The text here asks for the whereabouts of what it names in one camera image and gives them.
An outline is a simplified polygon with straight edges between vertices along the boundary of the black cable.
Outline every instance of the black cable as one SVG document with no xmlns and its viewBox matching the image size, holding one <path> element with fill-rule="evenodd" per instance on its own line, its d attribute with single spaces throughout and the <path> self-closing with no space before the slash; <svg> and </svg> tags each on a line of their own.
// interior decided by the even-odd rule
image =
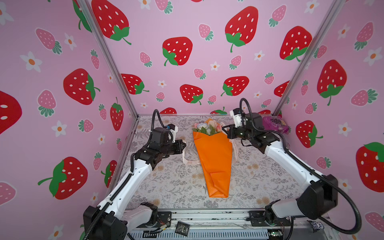
<svg viewBox="0 0 384 240">
<path fill-rule="evenodd" d="M 305 168 L 308 172 L 310 172 L 310 174 L 314 175 L 315 177 L 317 177 L 318 179 L 320 179 L 321 181 L 325 182 L 326 184 L 328 184 L 329 186 L 331 186 L 332 188 L 336 189 L 336 191 L 338 191 L 346 200 L 347 202 L 350 204 L 352 210 L 353 210 L 353 213 L 355 215 L 355 226 L 350 229 L 350 230 L 345 230 L 345 229 L 342 229 L 336 225 L 334 225 L 333 223 L 329 222 L 328 220 L 326 220 L 325 218 L 323 217 L 319 217 L 320 220 L 322 220 L 323 222 L 325 222 L 326 224 L 328 224 L 330 227 L 334 228 L 335 230 L 341 232 L 341 233 L 344 233 L 344 234 L 355 234 L 357 232 L 360 231 L 361 229 L 361 225 L 362 225 L 362 221 L 361 221 L 361 215 L 360 215 L 360 211 L 359 209 L 357 208 L 356 204 L 353 202 L 353 200 L 343 191 L 341 190 L 338 186 L 336 186 L 335 184 L 333 184 L 332 182 L 330 182 L 328 179 L 326 179 L 325 177 L 319 175 L 318 173 L 316 173 L 316 171 L 310 167 L 308 167 L 306 164 L 304 164 L 302 161 L 300 161 L 295 155 L 293 155 L 290 150 L 287 148 L 287 143 L 286 143 L 286 139 L 285 137 L 279 133 L 278 131 L 274 131 L 274 130 L 260 130 L 260 129 L 257 129 L 255 127 L 255 123 L 253 121 L 253 117 L 252 117 L 252 110 L 251 110 L 251 107 L 249 106 L 249 103 L 248 101 L 245 99 L 245 98 L 242 98 L 240 100 L 240 113 L 242 114 L 243 116 L 243 111 L 241 109 L 241 106 L 242 106 L 242 102 L 245 102 L 245 104 L 247 105 L 247 108 L 248 108 L 248 111 L 249 111 L 249 115 L 250 115 L 250 120 L 251 120 L 251 124 L 253 126 L 254 129 L 256 129 L 257 131 L 260 131 L 260 132 L 271 132 L 271 133 L 275 133 L 277 135 L 279 135 L 281 141 L 283 142 L 283 148 L 284 148 L 284 151 L 286 154 L 288 154 L 291 158 L 293 158 L 298 164 L 300 164 L 303 168 Z"/>
</svg>

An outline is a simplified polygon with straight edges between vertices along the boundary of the white flower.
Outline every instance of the white flower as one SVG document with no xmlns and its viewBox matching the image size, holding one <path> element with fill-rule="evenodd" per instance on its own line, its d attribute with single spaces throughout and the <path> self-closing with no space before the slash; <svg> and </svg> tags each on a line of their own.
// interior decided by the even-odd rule
<svg viewBox="0 0 384 240">
<path fill-rule="evenodd" d="M 368 51 L 368 57 L 366 57 L 363 62 L 368 62 L 368 65 L 369 66 L 372 66 L 373 63 L 376 61 L 376 60 L 380 60 L 383 58 L 383 56 L 380 54 L 381 52 L 381 47 L 379 47 L 378 49 L 376 49 L 375 51 L 373 50 L 369 50 Z"/>
<path fill-rule="evenodd" d="M 347 36 L 347 32 L 350 29 L 351 29 L 350 26 L 347 26 L 347 24 L 344 24 L 343 28 L 338 31 L 339 36 L 338 36 L 337 40 L 339 40 L 340 38 L 345 38 Z"/>
<path fill-rule="evenodd" d="M 348 179 L 339 179 L 339 188 L 346 193 L 348 193 L 349 189 L 352 189 L 352 187 L 348 184 Z"/>
<path fill-rule="evenodd" d="M 304 13 L 307 13 L 307 12 L 313 13 L 313 10 L 319 5 L 320 3 L 318 3 L 317 0 L 312 0 L 307 2 L 307 8 L 305 9 Z"/>
<path fill-rule="evenodd" d="M 220 65 L 219 64 L 217 64 L 217 62 L 215 62 L 214 64 L 211 64 L 211 70 L 215 70 L 215 71 L 217 71 L 217 69 L 220 67 Z"/>
<path fill-rule="evenodd" d="M 254 93 L 254 98 L 260 98 L 260 96 L 263 95 L 262 93 L 260 93 L 260 91 L 258 91 L 257 93 Z"/>
<path fill-rule="evenodd" d="M 158 81 L 158 82 L 159 82 L 158 86 L 161 86 L 162 88 L 164 88 L 164 86 L 166 86 L 165 81 Z"/>
<path fill-rule="evenodd" d="M 0 12 L 2 13 L 0 14 L 0 24 L 3 26 L 5 25 L 6 20 L 13 22 L 13 18 L 6 11 L 7 7 L 5 6 L 5 3 L 0 2 Z"/>
<path fill-rule="evenodd" d="M 141 9 L 148 9 L 149 10 L 149 4 L 151 3 L 152 0 L 139 0 L 139 3 L 141 3 L 140 7 Z"/>
<path fill-rule="evenodd" d="M 339 134 L 344 134 L 344 136 L 348 136 L 348 133 L 352 131 L 352 128 L 348 127 L 348 123 L 344 123 L 343 125 L 339 124 Z"/>
<path fill-rule="evenodd" d="M 28 52 L 28 56 L 20 55 L 20 57 L 24 62 L 26 62 L 27 70 L 35 69 L 36 71 L 40 72 L 39 65 L 43 62 L 40 59 L 35 58 L 32 52 Z"/>
<path fill-rule="evenodd" d="M 70 46 L 70 49 L 73 50 L 73 48 L 77 47 L 77 45 L 73 41 L 73 36 L 68 36 L 68 34 L 64 33 L 65 35 L 65 44 L 68 44 Z"/>
<path fill-rule="evenodd" d="M 260 52 L 255 53 L 255 59 L 254 59 L 254 60 L 259 60 L 259 61 L 261 61 L 261 60 L 262 60 L 262 57 L 264 57 L 264 56 L 265 56 L 265 54 L 263 53 L 262 50 L 260 50 Z"/>
<path fill-rule="evenodd" d="M 364 4 L 368 4 L 368 6 L 372 6 L 375 0 L 365 0 Z"/>
<path fill-rule="evenodd" d="M 109 73 L 109 74 L 108 74 L 108 81 L 109 81 L 110 83 L 113 83 L 113 76 L 112 76 L 112 73 Z"/>
<path fill-rule="evenodd" d="M 94 203 L 98 200 L 98 198 L 97 198 L 98 195 L 99 195 L 98 192 L 94 192 L 94 193 L 93 193 L 93 195 L 92 195 L 92 197 L 91 197 L 91 199 L 90 199 L 90 201 L 92 202 L 92 204 L 94 204 Z"/>
<path fill-rule="evenodd" d="M 67 128 L 66 124 L 61 124 L 60 121 L 57 121 L 56 126 L 53 126 L 52 130 L 56 131 L 56 137 L 58 137 L 60 135 L 65 135 L 66 134 L 66 132 L 65 132 L 66 128 Z"/>
<path fill-rule="evenodd" d="M 100 133 L 100 137 L 97 138 L 99 140 L 99 145 L 105 143 L 105 136 L 103 136 L 102 133 Z"/>
<path fill-rule="evenodd" d="M 59 237 L 61 237 L 63 235 L 63 232 L 62 232 L 63 227 L 64 225 L 61 225 L 60 227 L 55 226 L 53 228 L 53 233 L 48 237 L 48 240 L 56 240 Z"/>
<path fill-rule="evenodd" d="M 292 109 L 295 109 L 295 110 L 296 110 L 296 107 L 297 107 L 297 103 L 296 103 L 296 101 L 294 101 L 294 102 L 292 103 Z"/>
</svg>

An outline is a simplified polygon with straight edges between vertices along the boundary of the pink wall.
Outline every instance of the pink wall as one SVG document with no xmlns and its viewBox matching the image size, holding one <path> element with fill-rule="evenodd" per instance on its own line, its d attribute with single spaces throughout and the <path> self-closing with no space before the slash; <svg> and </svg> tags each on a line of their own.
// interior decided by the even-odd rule
<svg viewBox="0 0 384 240">
<path fill-rule="evenodd" d="M 132 80 L 126 83 L 138 113 L 150 114 L 155 108 L 160 111 L 174 108 L 177 113 L 185 114 L 210 113 L 223 107 L 224 111 L 229 111 L 238 106 L 241 98 L 247 98 L 254 111 L 273 112 L 281 99 L 274 94 L 275 90 L 277 93 L 280 85 L 286 87 L 284 83 L 290 80 L 298 65 L 296 58 L 289 61 L 284 58 L 290 54 L 291 48 L 299 47 L 301 50 L 309 45 L 310 35 L 315 35 L 332 1 L 313 1 L 313 5 L 308 1 L 294 0 L 257 3 L 236 0 L 146 0 L 146 4 L 136 0 L 89 2 L 119 71 L 127 80 Z M 273 25 L 273 19 L 278 21 L 277 25 Z M 113 29 L 114 25 L 119 26 L 118 32 Z M 242 35 L 240 41 L 231 36 L 237 32 Z M 163 55 L 163 47 L 165 56 L 170 58 L 168 61 Z M 237 68 L 230 69 L 230 64 Z M 265 80 L 268 73 L 273 73 L 273 76 Z M 233 96 L 224 93 L 224 83 L 230 87 L 234 84 L 235 89 L 227 90 Z M 262 108 L 263 102 L 269 99 L 271 103 Z"/>
<path fill-rule="evenodd" d="M 287 138 L 293 152 L 316 170 L 337 177 L 339 186 L 348 192 L 361 212 L 362 230 L 355 238 L 340 234 L 343 239 L 384 238 L 384 230 L 377 229 L 380 222 L 374 222 L 372 217 L 366 215 L 375 212 L 377 221 L 383 225 L 384 163 L 381 156 L 384 153 L 384 99 L 381 94 L 384 93 L 384 60 L 381 59 L 383 52 L 380 53 L 384 37 L 383 9 L 383 1 L 354 0 L 345 3 L 321 43 L 326 52 L 316 59 L 312 58 L 308 70 L 291 93 L 290 102 L 282 110 L 283 118 L 292 127 Z M 359 32 L 366 24 L 367 28 L 362 31 L 363 39 Z M 355 43 L 361 45 L 359 42 L 364 41 L 367 45 L 356 51 Z M 335 82 L 332 84 L 336 88 L 319 95 L 319 91 L 323 92 L 329 85 L 327 81 L 333 79 Z M 302 95 L 305 80 L 308 81 L 308 90 Z M 344 87 L 339 93 L 334 92 L 342 85 Z M 329 106 L 327 93 L 332 94 Z M 316 103 L 316 111 L 312 111 L 312 103 Z M 308 139 L 303 131 L 297 132 L 302 122 L 307 120 L 316 126 L 317 136 L 323 136 L 316 139 L 315 144 L 301 139 Z M 330 159 L 330 164 L 326 164 L 325 157 Z M 334 223 L 343 228 L 350 229 L 354 224 L 352 210 L 341 196 L 339 206 L 329 215 Z"/>
<path fill-rule="evenodd" d="M 119 159 L 116 141 L 125 144 L 133 118 L 116 82 L 108 79 L 110 70 L 93 34 L 83 24 L 79 30 L 72 1 L 8 0 L 0 3 L 0 10 L 1 239 L 79 239 L 84 210 L 96 206 L 107 191 L 101 170 Z M 56 45 L 59 55 L 52 50 L 55 41 L 61 46 Z M 96 68 L 91 50 L 98 55 L 98 60 L 93 58 Z M 69 75 L 76 69 L 84 70 Z M 94 101 L 89 79 L 83 79 L 87 73 L 101 90 L 96 90 Z M 43 101 L 38 99 L 41 93 Z M 118 131 L 110 117 L 116 97 L 124 113 L 120 111 Z M 105 120 L 99 104 L 105 106 Z M 93 128 L 85 121 L 82 132 L 78 125 L 86 119 Z M 101 163 L 96 160 L 95 170 L 98 152 Z M 49 177 L 55 178 L 38 185 Z"/>
</svg>

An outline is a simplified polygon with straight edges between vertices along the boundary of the red strawberry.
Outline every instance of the red strawberry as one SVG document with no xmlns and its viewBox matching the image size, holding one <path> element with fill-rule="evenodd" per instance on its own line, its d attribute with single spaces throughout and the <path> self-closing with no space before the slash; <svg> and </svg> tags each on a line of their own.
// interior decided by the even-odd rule
<svg viewBox="0 0 384 240">
<path fill-rule="evenodd" d="M 103 35 L 115 41 L 124 39 L 131 45 L 125 40 L 129 35 L 129 22 L 124 13 L 107 0 L 92 0 L 91 5 Z"/>
<path fill-rule="evenodd" d="M 263 102 L 263 104 L 261 105 L 262 108 L 266 108 L 268 105 L 270 105 L 272 102 L 272 99 L 267 99 Z"/>
<path fill-rule="evenodd" d="M 224 92 L 220 95 L 237 96 L 248 86 L 249 78 L 245 76 L 227 78 L 223 84 Z"/>
<path fill-rule="evenodd" d="M 109 111 L 113 128 L 119 131 L 121 128 L 122 121 L 124 119 L 124 112 L 120 104 L 118 104 L 118 98 L 116 97 L 116 103 L 112 104 L 111 110 Z"/>
<path fill-rule="evenodd" d="M 229 64 L 229 68 L 231 70 L 235 70 L 237 68 L 237 66 L 240 64 L 241 64 L 241 56 L 238 55 L 238 56 L 232 58 L 231 64 Z"/>
<path fill-rule="evenodd" d="M 375 192 L 384 192 L 384 145 L 371 142 L 359 148 L 356 164 L 363 184 Z"/>
<path fill-rule="evenodd" d="M 347 82 L 347 73 L 336 61 L 328 61 L 320 74 L 317 82 L 317 92 L 323 98 L 329 98 L 328 106 L 331 104 L 331 97 L 339 94 Z"/>
<path fill-rule="evenodd" d="M 52 179 L 49 191 L 56 199 L 66 199 L 79 190 L 87 181 L 88 171 L 79 160 L 66 157 L 53 170 L 53 177 L 43 179 L 37 185 Z"/>
<path fill-rule="evenodd" d="M 319 157 L 316 160 L 317 166 L 321 167 L 322 169 L 327 169 L 330 168 L 331 166 L 331 161 L 327 157 Z"/>
<path fill-rule="evenodd" d="M 146 66 L 150 68 L 152 66 L 151 58 L 145 52 L 140 53 L 140 61 Z"/>
<path fill-rule="evenodd" d="M 273 93 L 274 93 L 276 96 L 278 96 L 278 97 L 282 97 L 282 96 L 283 96 L 283 93 L 285 92 L 285 90 L 286 90 L 286 88 L 287 88 L 287 86 L 288 86 L 288 84 L 289 84 L 289 81 L 287 81 L 287 82 L 285 82 L 285 83 L 283 83 L 283 84 L 277 86 L 277 87 L 275 88 L 275 90 L 273 91 Z"/>
<path fill-rule="evenodd" d="M 308 91 L 308 80 L 304 80 L 303 85 L 301 86 L 301 95 L 304 96 Z"/>
<path fill-rule="evenodd" d="M 0 134 L 14 125 L 22 116 L 22 108 L 18 101 L 0 91 Z"/>
<path fill-rule="evenodd" d="M 118 145 L 118 150 L 121 150 L 122 142 L 121 142 L 121 139 L 120 139 L 120 138 L 118 138 L 118 139 L 116 140 L 116 144 Z"/>
<path fill-rule="evenodd" d="M 369 89 L 366 90 L 360 90 L 358 91 L 352 98 L 351 103 L 353 105 L 362 107 L 365 106 L 367 103 L 373 103 L 379 94 L 376 92 L 376 90 Z"/>
<path fill-rule="evenodd" d="M 41 115 L 44 115 L 46 118 L 52 116 L 56 108 L 56 100 L 49 90 L 43 90 L 39 97 L 37 98 L 37 103 L 40 105 L 38 108 Z"/>
<path fill-rule="evenodd" d="M 265 75 L 264 82 L 268 85 L 272 84 L 274 81 L 275 77 L 273 76 L 273 73 L 267 73 Z"/>
<path fill-rule="evenodd" d="M 165 95 L 164 95 L 163 92 L 159 92 L 159 93 L 156 94 L 156 100 L 157 100 L 158 102 L 162 102 L 162 101 L 164 101 L 164 98 L 165 98 Z"/>
<path fill-rule="evenodd" d="M 258 114 L 271 114 L 271 110 L 263 110 L 258 112 Z"/>
<path fill-rule="evenodd" d="M 206 74 L 204 73 L 204 71 L 201 69 L 198 69 L 198 68 L 195 68 L 193 73 L 195 73 L 195 77 L 200 78 L 200 79 L 205 79 L 207 77 Z"/>
<path fill-rule="evenodd" d="M 384 216 L 381 216 L 377 212 L 369 212 L 365 215 L 365 220 L 367 220 L 372 227 L 380 232 L 384 232 Z"/>
<path fill-rule="evenodd" d="M 177 114 L 177 112 L 174 108 L 166 108 L 160 114 Z"/>
<path fill-rule="evenodd" d="M 107 110 L 105 109 L 105 107 L 104 107 L 103 104 L 100 104 L 100 105 L 99 105 L 99 111 L 100 111 L 100 117 L 101 117 L 103 120 L 106 120 L 106 119 L 107 119 Z"/>
<path fill-rule="evenodd" d="M 64 91 L 69 97 L 84 105 L 93 102 L 96 96 L 95 89 L 100 91 L 100 89 L 94 87 L 93 79 L 82 68 L 76 69 L 65 77 L 63 85 Z"/>
<path fill-rule="evenodd" d="M 365 24 L 365 26 L 360 30 L 359 34 L 356 37 L 357 42 L 355 42 L 355 50 L 359 51 L 363 49 L 368 43 L 367 41 L 371 39 L 373 35 L 373 22 Z"/>
<path fill-rule="evenodd" d="M 11 184 L 0 181 L 0 206 L 16 197 L 17 190 Z"/>
<path fill-rule="evenodd" d="M 313 112 L 316 112 L 316 109 L 317 109 L 316 103 L 308 104 L 308 106 L 305 108 L 305 113 L 312 114 Z"/>
<path fill-rule="evenodd" d="M 216 100 L 217 100 L 216 95 L 212 95 L 212 96 L 210 96 L 210 97 L 208 98 L 208 104 L 209 104 L 209 105 L 212 105 L 212 104 L 215 103 Z"/>
<path fill-rule="evenodd" d="M 99 69 L 100 61 L 98 59 L 98 55 L 94 49 L 91 51 L 91 61 L 96 69 Z"/>
<path fill-rule="evenodd" d="M 281 5 L 272 13 L 272 18 L 269 19 L 269 27 L 273 28 L 279 24 L 279 21 L 283 20 L 285 12 L 287 11 L 286 5 Z"/>
<path fill-rule="evenodd" d="M 52 50 L 54 54 L 60 55 L 63 52 L 60 43 L 55 41 L 55 37 L 47 30 L 36 28 L 36 36 L 43 46 L 48 50 Z"/>
<path fill-rule="evenodd" d="M 144 90 L 144 83 L 138 76 L 124 73 L 122 73 L 121 76 L 130 94 L 140 94 L 143 91 L 149 92 L 148 90 Z"/>
<path fill-rule="evenodd" d="M 316 143 L 316 138 L 323 138 L 323 136 L 316 137 L 317 128 L 310 120 L 301 122 L 296 126 L 296 135 L 306 148 L 312 147 Z"/>
<path fill-rule="evenodd" d="M 316 51 L 313 54 L 314 58 L 321 58 L 325 52 L 327 52 L 327 47 L 324 45 L 321 45 L 319 48 L 316 49 Z"/>
<path fill-rule="evenodd" d="M 81 120 L 78 126 L 79 130 L 82 132 L 90 132 L 93 129 L 93 123 L 88 119 Z"/>
<path fill-rule="evenodd" d="M 249 6 L 236 14 L 225 26 L 227 41 L 240 47 L 249 43 L 256 33 L 259 12 L 257 8 Z"/>
<path fill-rule="evenodd" d="M 184 65 L 192 52 L 192 42 L 189 38 L 181 36 L 169 38 L 163 42 L 163 55 L 172 65 Z"/>
<path fill-rule="evenodd" d="M 108 164 L 107 168 L 105 169 L 105 173 L 103 173 L 103 171 L 101 171 L 101 174 L 105 175 L 104 183 L 105 183 L 106 187 L 109 187 L 109 184 L 111 183 L 113 174 L 115 173 L 116 165 L 117 165 L 117 162 L 115 160 L 112 160 Z"/>
<path fill-rule="evenodd" d="M 156 6 L 160 11 L 164 11 L 165 14 L 172 12 L 172 3 L 168 0 L 155 0 Z"/>
<path fill-rule="evenodd" d="M 296 26 L 285 35 L 280 49 L 280 58 L 284 60 L 297 59 L 303 55 L 312 41 L 312 35 L 302 26 Z"/>
<path fill-rule="evenodd" d="M 99 170 L 99 167 L 101 165 L 101 153 L 97 152 L 95 154 L 95 159 L 93 160 L 93 168 L 95 171 Z"/>
<path fill-rule="evenodd" d="M 206 41 L 210 41 L 214 38 L 214 32 L 211 31 L 211 27 L 206 24 L 199 25 L 200 37 L 205 38 Z"/>
<path fill-rule="evenodd" d="M 180 87 L 180 93 L 183 97 L 183 100 L 187 103 L 197 103 L 203 98 L 203 90 L 199 87 L 192 85 L 184 84 Z"/>
</svg>

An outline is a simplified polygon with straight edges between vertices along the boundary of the floral tablecloth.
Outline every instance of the floral tablecloth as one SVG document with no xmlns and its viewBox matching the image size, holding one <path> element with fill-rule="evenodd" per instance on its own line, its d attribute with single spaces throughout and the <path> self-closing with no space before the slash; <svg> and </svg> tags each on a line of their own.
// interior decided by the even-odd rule
<svg viewBox="0 0 384 240">
<path fill-rule="evenodd" d="M 121 177 L 129 171 L 131 153 L 139 150 L 148 141 L 151 118 L 151 116 L 140 117 Z M 173 123 L 179 127 L 176 139 L 187 142 L 186 159 L 199 159 L 193 141 L 192 127 L 194 123 L 204 122 L 208 118 L 225 124 L 233 123 L 232 117 L 220 115 L 162 116 L 164 125 Z M 155 127 L 160 127 L 157 118 Z M 127 208 L 136 208 L 141 202 L 146 201 L 161 209 L 263 208 L 277 199 L 300 196 L 301 188 L 278 163 L 258 149 L 243 147 L 240 140 L 237 141 L 238 159 L 232 161 L 228 198 L 210 198 L 201 165 L 187 166 L 183 164 L 181 155 L 171 155 L 162 160 L 142 182 Z"/>
</svg>

